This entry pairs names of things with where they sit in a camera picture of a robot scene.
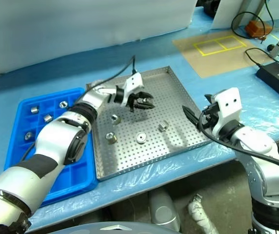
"cardboard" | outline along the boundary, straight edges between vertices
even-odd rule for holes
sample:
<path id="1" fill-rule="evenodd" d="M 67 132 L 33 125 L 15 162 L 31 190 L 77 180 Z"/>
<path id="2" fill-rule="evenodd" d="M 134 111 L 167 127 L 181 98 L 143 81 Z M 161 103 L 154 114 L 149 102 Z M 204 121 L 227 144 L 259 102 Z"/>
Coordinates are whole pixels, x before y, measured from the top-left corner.
<path id="1" fill-rule="evenodd" d="M 255 45 L 231 31 L 174 40 L 173 44 L 201 78 L 255 65 L 244 54 Z M 261 64 L 272 61 L 262 51 L 251 50 L 248 53 Z"/>

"floor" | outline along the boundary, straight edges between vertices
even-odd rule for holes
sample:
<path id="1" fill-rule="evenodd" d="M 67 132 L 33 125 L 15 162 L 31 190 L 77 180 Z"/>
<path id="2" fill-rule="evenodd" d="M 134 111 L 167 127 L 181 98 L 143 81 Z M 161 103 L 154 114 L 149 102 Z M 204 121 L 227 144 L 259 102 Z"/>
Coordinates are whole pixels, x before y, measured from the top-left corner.
<path id="1" fill-rule="evenodd" d="M 187 211 L 187 204 L 196 193 L 202 195 L 204 209 L 220 234 L 246 234 L 251 226 L 251 198 L 245 171 L 238 161 L 231 161 L 172 182 L 165 185 L 165 188 L 179 213 L 183 234 L 203 233 Z M 83 223 L 109 220 L 150 223 L 147 193 L 50 229 L 32 233 L 48 233 Z"/>

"metal nut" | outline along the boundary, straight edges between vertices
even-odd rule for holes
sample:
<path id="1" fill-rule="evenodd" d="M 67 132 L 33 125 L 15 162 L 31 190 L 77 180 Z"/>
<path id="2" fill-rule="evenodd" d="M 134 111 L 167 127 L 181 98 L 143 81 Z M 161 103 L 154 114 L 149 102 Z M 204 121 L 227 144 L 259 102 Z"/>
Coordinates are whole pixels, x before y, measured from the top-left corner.
<path id="1" fill-rule="evenodd" d="M 38 106 L 31 107 L 31 113 L 33 113 L 33 114 L 39 113 L 39 107 Z"/>
<path id="2" fill-rule="evenodd" d="M 165 130 L 167 130 L 169 127 L 169 123 L 165 120 L 163 120 L 159 125 L 158 125 L 158 129 L 160 132 L 164 132 Z"/>
<path id="3" fill-rule="evenodd" d="M 34 137 L 34 134 L 32 132 L 27 132 L 25 135 L 24 135 L 24 140 L 30 140 L 31 138 Z"/>
<path id="4" fill-rule="evenodd" d="M 121 118 L 117 115 L 112 115 L 111 121 L 112 121 L 112 124 L 117 125 L 117 124 L 121 123 Z"/>
<path id="5" fill-rule="evenodd" d="M 68 107 L 68 103 L 66 101 L 61 101 L 60 102 L 60 108 L 64 109 Z"/>
<path id="6" fill-rule="evenodd" d="M 51 122 L 52 120 L 53 120 L 53 117 L 52 116 L 50 116 L 50 115 L 46 115 L 46 116 L 44 116 L 44 122 L 45 123 L 48 123 L 48 122 Z"/>
<path id="7" fill-rule="evenodd" d="M 136 136 L 136 142 L 138 144 L 144 144 L 147 141 L 147 135 L 144 132 L 139 132 Z"/>
<path id="8" fill-rule="evenodd" d="M 113 133 L 113 132 L 107 133 L 105 138 L 108 141 L 108 144 L 110 144 L 110 145 L 114 144 L 117 141 L 117 137 L 116 137 L 115 133 Z"/>

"blue plastic tray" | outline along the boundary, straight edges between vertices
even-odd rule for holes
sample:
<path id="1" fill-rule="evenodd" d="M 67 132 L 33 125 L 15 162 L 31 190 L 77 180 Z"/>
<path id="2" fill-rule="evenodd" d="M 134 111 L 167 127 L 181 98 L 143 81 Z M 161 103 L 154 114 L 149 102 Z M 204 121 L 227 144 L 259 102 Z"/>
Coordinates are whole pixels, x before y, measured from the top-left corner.
<path id="1" fill-rule="evenodd" d="M 46 125 L 43 120 L 45 115 L 50 114 L 54 118 L 60 116 L 66 109 L 61 109 L 59 103 L 65 100 L 72 106 L 83 92 L 82 88 L 76 88 L 23 100 L 17 109 L 4 170 L 17 164 L 35 141 Z M 33 106 L 39 107 L 37 114 L 31 113 Z M 34 133 L 35 137 L 25 141 L 24 136 L 27 132 Z M 35 149 L 31 150 L 26 159 L 30 158 L 34 151 Z M 83 156 L 78 162 L 67 165 L 63 169 L 41 206 L 87 192 L 94 189 L 97 184 L 92 135 L 89 134 Z"/>

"yellow tape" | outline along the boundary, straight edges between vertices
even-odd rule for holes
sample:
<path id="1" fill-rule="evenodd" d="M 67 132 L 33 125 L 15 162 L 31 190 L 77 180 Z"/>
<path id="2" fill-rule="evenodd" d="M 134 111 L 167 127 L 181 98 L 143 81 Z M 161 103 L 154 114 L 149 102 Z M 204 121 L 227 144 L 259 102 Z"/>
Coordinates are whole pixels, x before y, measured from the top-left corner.
<path id="1" fill-rule="evenodd" d="M 241 45 L 240 46 L 235 46 L 235 47 L 231 47 L 231 48 L 226 48 L 221 42 L 219 42 L 219 40 L 222 39 L 227 39 L 227 38 L 234 38 L 235 40 L 237 40 Z M 204 53 L 199 47 L 199 44 L 206 44 L 208 42 L 215 42 L 217 43 L 219 46 L 221 46 L 223 48 L 223 50 L 218 50 L 218 51 L 214 51 L 214 52 L 210 52 L 210 53 Z M 239 40 L 238 38 L 234 37 L 233 35 L 230 36 L 226 36 L 226 37 L 221 37 L 221 38 L 215 38 L 215 39 L 211 39 L 211 40 L 205 40 L 205 41 L 201 41 L 201 42 L 197 42 L 194 43 L 193 46 L 199 51 L 199 53 L 201 53 L 202 56 L 208 56 L 208 55 L 214 55 L 217 53 L 222 53 L 222 52 L 226 52 L 226 51 L 230 51 L 230 50 L 234 50 L 234 49 L 238 49 L 241 47 L 247 47 L 247 45 L 245 43 L 243 43 L 241 40 Z"/>
<path id="2" fill-rule="evenodd" d="M 274 37 L 276 40 L 279 40 L 279 38 L 276 37 L 276 36 L 274 36 L 273 34 L 270 33 L 270 35 L 271 35 L 272 37 Z"/>

